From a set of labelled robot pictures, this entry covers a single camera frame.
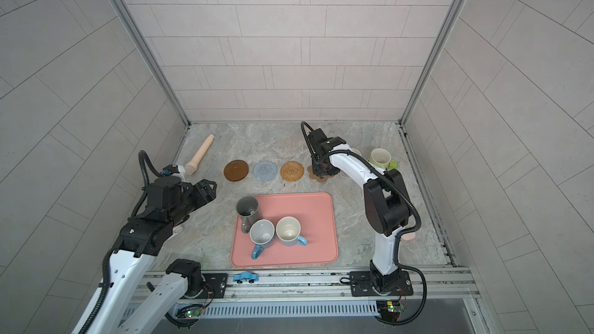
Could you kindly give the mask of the light blue handled mug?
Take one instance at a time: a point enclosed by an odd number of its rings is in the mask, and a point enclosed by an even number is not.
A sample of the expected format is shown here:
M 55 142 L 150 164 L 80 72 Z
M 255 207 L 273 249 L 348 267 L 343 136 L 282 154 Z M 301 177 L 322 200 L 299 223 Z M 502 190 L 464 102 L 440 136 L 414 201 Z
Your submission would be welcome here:
M 302 227 L 300 222 L 292 217 L 283 217 L 275 227 L 276 235 L 286 247 L 307 246 L 309 241 L 301 235 Z

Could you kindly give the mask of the green mug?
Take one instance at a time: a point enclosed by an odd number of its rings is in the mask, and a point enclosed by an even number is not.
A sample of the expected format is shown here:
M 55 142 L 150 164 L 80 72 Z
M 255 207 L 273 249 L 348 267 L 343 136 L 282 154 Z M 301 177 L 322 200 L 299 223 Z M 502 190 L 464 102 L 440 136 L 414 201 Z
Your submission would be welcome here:
M 384 148 L 373 149 L 369 162 L 379 169 L 392 170 L 398 168 L 398 163 L 392 159 L 390 152 Z

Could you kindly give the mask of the grey metal mug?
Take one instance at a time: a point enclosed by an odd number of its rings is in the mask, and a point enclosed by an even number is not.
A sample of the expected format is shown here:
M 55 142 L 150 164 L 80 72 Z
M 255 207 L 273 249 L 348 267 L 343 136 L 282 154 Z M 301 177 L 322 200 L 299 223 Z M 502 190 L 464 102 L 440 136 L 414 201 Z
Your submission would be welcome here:
M 252 226 L 262 219 L 259 202 L 253 196 L 241 198 L 236 205 L 236 212 L 240 218 L 243 233 L 249 233 Z

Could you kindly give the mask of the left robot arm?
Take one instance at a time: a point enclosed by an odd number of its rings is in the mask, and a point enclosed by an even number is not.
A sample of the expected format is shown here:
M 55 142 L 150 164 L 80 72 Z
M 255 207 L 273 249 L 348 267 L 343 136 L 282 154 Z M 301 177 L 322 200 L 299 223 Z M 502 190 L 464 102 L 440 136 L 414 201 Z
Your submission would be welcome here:
M 181 298 L 204 294 L 204 304 L 190 306 L 192 317 L 174 320 L 178 326 L 191 327 L 216 296 L 199 262 L 177 259 L 140 307 L 128 319 L 123 318 L 138 284 L 175 227 L 217 196 L 214 181 L 186 182 L 176 165 L 159 172 L 143 150 L 138 160 L 143 178 L 141 199 L 103 258 L 101 281 L 75 326 L 76 333 L 150 333 Z

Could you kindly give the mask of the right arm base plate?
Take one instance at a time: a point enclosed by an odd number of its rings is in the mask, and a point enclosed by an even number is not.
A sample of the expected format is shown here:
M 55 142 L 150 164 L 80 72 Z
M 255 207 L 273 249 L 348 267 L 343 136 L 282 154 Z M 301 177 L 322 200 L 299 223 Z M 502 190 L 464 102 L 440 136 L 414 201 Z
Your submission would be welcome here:
M 402 270 L 388 276 L 369 271 L 350 272 L 346 279 L 353 297 L 414 295 L 411 278 L 408 272 Z

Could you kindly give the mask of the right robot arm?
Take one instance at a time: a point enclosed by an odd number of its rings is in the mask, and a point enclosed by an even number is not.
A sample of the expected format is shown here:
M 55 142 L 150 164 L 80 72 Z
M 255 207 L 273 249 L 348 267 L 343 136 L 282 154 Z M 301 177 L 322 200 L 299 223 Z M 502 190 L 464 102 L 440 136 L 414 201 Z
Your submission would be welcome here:
M 380 295 L 412 295 L 409 272 L 413 268 L 398 260 L 399 244 L 406 234 L 422 226 L 402 174 L 381 169 L 340 137 L 329 138 L 322 129 L 301 122 L 300 128 L 312 160 L 314 176 L 324 179 L 345 173 L 363 190 L 364 213 L 375 231 L 374 256 L 370 262 L 371 287 Z

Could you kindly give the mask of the rattan woven coaster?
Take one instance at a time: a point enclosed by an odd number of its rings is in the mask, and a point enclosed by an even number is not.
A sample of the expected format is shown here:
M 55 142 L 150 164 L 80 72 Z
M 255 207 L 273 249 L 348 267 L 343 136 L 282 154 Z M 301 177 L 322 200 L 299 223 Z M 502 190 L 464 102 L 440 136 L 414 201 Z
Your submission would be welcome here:
M 303 165 L 296 161 L 286 162 L 280 169 L 281 177 L 287 182 L 296 182 L 304 175 Z

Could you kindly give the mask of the dark wooden coaster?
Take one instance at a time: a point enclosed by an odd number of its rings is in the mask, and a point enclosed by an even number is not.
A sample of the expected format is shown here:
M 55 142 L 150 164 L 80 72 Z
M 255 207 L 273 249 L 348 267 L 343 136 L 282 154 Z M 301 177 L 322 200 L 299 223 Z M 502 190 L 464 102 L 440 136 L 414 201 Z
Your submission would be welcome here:
M 249 174 L 249 165 L 244 160 L 234 160 L 224 167 L 224 177 L 230 182 L 243 180 Z

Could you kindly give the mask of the cork paw coaster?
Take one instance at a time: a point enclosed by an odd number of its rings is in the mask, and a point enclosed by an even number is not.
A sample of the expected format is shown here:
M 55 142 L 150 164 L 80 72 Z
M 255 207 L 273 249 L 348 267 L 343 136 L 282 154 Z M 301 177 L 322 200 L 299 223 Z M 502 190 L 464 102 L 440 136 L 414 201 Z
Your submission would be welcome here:
M 337 176 L 340 170 L 332 165 L 310 165 L 308 168 L 309 178 L 320 183 Z

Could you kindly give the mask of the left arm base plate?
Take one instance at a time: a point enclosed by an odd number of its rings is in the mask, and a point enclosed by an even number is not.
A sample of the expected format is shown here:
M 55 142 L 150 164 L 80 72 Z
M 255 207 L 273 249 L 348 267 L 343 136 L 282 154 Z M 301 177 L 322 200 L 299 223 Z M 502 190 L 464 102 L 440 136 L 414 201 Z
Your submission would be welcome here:
M 227 287 L 227 274 L 202 274 L 199 278 L 194 276 L 187 279 L 188 289 L 184 298 L 212 299 L 223 298 Z

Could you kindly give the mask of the blue woven coaster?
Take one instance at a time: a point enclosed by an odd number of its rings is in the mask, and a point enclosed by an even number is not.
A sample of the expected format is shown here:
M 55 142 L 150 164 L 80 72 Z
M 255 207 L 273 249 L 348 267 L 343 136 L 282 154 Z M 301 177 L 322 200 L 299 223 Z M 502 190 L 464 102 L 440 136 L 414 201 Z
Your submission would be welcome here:
M 261 161 L 253 168 L 253 175 L 262 182 L 268 182 L 275 179 L 278 168 L 274 162 Z

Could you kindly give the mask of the white mug pink handle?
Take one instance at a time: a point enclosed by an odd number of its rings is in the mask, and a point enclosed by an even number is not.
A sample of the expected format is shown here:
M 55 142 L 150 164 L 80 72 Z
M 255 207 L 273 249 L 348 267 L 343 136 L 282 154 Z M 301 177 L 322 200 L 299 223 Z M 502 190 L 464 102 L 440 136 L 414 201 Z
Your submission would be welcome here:
M 349 156 L 352 157 L 353 159 L 360 159 L 360 152 L 355 149 L 355 148 L 350 148 L 350 154 Z

